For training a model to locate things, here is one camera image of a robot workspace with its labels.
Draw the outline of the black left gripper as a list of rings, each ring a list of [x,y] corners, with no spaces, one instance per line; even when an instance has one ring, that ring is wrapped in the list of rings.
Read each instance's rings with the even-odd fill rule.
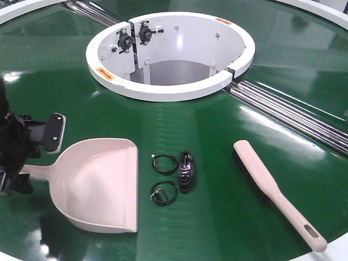
[[[30,174],[20,174],[30,158],[40,158],[39,145],[46,123],[34,121],[29,114],[15,115],[8,111],[1,116],[1,195],[13,191],[32,194]]]

